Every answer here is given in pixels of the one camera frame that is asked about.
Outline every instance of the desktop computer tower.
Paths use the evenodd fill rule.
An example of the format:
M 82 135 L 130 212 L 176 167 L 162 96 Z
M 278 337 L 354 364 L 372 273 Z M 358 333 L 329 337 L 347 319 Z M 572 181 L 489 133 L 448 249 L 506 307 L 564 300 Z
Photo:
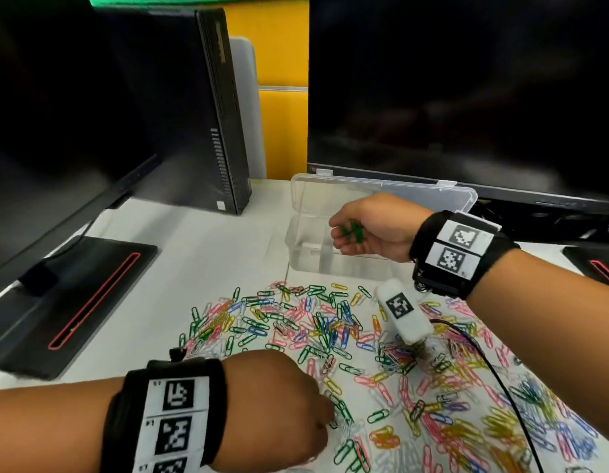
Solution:
M 252 189 L 224 11 L 97 12 L 163 160 L 133 194 L 241 214 Z

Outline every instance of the wire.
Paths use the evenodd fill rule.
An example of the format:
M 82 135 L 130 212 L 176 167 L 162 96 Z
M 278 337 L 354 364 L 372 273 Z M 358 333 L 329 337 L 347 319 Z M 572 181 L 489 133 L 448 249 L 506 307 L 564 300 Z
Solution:
M 74 249 L 74 246 L 76 246 L 79 242 L 81 242 L 83 240 L 83 238 L 86 236 L 86 234 L 88 233 L 88 230 L 90 230 L 90 227 L 92 227 L 92 225 L 94 225 L 94 223 L 96 222 L 96 220 L 99 218 L 99 216 L 101 215 L 103 211 L 101 211 L 100 213 L 98 213 L 96 215 L 96 217 L 94 219 L 92 219 L 87 227 L 85 228 L 85 230 L 83 230 L 83 232 L 81 234 L 79 234 L 79 237 L 77 237 L 77 240 L 75 240 L 75 242 L 73 242 L 72 244 L 70 244 L 70 246 L 66 247 L 65 249 L 61 249 L 59 251 L 57 251 L 55 254 L 53 255 L 49 255 L 48 257 L 45 257 L 43 259 L 43 262 L 46 262 L 48 260 L 54 260 L 57 257 L 61 257 L 62 255 L 66 254 L 66 252 L 70 252 L 72 249 Z
M 454 330 L 458 334 L 462 335 L 471 345 L 474 346 L 475 350 L 480 354 L 480 357 L 482 357 L 482 360 L 484 360 L 484 363 L 489 368 L 490 372 L 495 376 L 495 379 L 497 379 L 499 386 L 502 388 L 502 390 L 504 390 L 506 398 L 508 398 L 508 401 L 510 402 L 511 406 L 513 407 L 514 414 L 517 415 L 517 420 L 519 420 L 519 423 L 521 424 L 521 428 L 523 429 L 523 434 L 525 435 L 526 440 L 528 441 L 528 444 L 530 445 L 530 451 L 532 451 L 532 456 L 535 458 L 535 462 L 537 463 L 537 468 L 539 470 L 539 473 L 544 473 L 543 467 L 541 466 L 541 460 L 539 460 L 539 457 L 537 454 L 537 449 L 535 448 L 535 445 L 532 443 L 532 438 L 530 437 L 528 428 L 526 427 L 526 424 L 524 423 L 523 418 L 521 417 L 519 408 L 517 408 L 517 405 L 514 403 L 513 398 L 511 397 L 510 393 L 508 392 L 508 389 L 504 385 L 504 382 L 502 382 L 501 378 L 499 378 L 499 375 L 493 368 L 493 365 L 490 364 L 488 358 L 486 358 L 486 355 L 484 355 L 484 352 L 480 348 L 480 345 L 478 345 L 478 343 L 475 341 L 475 339 L 473 337 L 471 337 L 471 335 L 467 334 L 466 332 L 464 332 L 463 330 L 454 326 L 452 323 L 447 322 L 446 320 L 440 320 L 439 318 L 430 318 L 429 321 L 432 324 L 443 324 L 445 326 L 448 326 L 451 330 Z

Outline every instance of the ventilation grille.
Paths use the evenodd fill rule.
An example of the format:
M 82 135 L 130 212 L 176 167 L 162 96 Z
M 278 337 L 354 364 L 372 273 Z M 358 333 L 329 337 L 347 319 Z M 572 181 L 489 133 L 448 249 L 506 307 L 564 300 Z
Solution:
M 219 175 L 224 187 L 224 195 L 228 200 L 234 203 L 232 190 L 230 188 L 230 176 L 228 176 L 228 166 L 226 165 L 226 157 L 224 156 L 224 148 L 221 142 L 221 135 L 217 128 L 211 128 L 211 137 L 213 138 L 213 149 L 217 157 L 217 165 L 219 166 Z

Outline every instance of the hand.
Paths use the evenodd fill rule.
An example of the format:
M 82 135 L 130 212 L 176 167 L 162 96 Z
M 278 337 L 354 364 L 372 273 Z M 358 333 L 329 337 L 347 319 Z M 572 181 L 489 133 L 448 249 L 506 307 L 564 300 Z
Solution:
M 328 221 L 333 246 L 342 254 L 379 254 L 396 262 L 410 260 L 410 246 L 421 224 L 432 212 L 418 204 L 386 192 L 357 199 L 340 209 Z M 352 230 L 351 221 L 364 226 L 364 239 L 345 236 L 340 226 Z
M 222 364 L 228 419 L 213 470 L 268 473 L 300 465 L 324 449 L 333 403 L 296 362 L 274 350 L 251 350 Z

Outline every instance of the black monitor stand base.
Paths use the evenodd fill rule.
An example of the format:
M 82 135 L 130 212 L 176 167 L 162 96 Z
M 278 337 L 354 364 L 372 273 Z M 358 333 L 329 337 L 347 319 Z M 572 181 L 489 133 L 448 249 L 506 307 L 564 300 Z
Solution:
M 153 245 L 84 237 L 35 266 L 0 297 L 0 370 L 59 376 L 157 253 Z

